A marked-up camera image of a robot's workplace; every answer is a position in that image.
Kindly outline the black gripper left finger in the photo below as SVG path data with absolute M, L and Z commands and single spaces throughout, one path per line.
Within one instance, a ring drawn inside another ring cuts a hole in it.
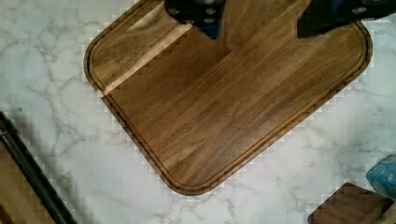
M 192 24 L 211 39 L 219 37 L 226 0 L 164 0 L 165 11 L 177 22 Z

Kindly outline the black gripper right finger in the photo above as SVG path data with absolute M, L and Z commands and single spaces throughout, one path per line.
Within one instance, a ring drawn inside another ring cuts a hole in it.
M 365 19 L 394 14 L 396 0 L 312 0 L 297 21 L 297 36 L 308 38 Z

